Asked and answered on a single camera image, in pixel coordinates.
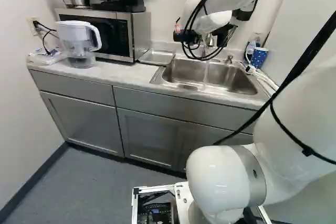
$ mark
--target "wall outlet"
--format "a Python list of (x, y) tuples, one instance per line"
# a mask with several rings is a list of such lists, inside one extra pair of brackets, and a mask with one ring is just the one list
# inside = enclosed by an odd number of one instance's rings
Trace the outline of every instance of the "wall outlet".
[(36, 29), (36, 27), (33, 23), (34, 21), (39, 21), (39, 18), (38, 17), (28, 17), (27, 18), (27, 22), (28, 22), (28, 25), (30, 27), (31, 34), (33, 36), (36, 36), (36, 35), (38, 35), (38, 30)]

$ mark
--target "gray carpet floor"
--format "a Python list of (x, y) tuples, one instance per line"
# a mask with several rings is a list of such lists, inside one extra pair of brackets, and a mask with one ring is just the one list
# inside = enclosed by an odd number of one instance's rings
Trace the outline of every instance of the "gray carpet floor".
[(68, 149), (5, 224), (130, 224), (136, 186), (180, 178)]

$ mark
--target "circuit board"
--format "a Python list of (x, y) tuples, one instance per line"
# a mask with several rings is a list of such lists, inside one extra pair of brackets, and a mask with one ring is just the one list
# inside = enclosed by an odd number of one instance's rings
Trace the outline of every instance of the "circuit board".
[(171, 203), (153, 203), (144, 206), (145, 209), (138, 210), (138, 224), (172, 224)]

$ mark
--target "microwave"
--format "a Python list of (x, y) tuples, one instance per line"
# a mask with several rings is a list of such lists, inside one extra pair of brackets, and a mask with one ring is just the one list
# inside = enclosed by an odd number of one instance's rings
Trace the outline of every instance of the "microwave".
[(151, 45), (151, 14), (90, 9), (55, 9), (60, 21), (86, 21), (98, 28), (102, 47), (96, 58), (136, 62)]

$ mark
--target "stainless steel sink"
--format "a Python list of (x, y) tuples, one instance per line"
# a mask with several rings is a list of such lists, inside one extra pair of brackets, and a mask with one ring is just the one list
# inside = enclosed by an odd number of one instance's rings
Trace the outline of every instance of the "stainless steel sink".
[(160, 67), (151, 83), (170, 88), (197, 90), (205, 93), (235, 93), (267, 99), (267, 95), (254, 77), (245, 74), (240, 62), (224, 64), (222, 61), (196, 61), (173, 59), (166, 67)]

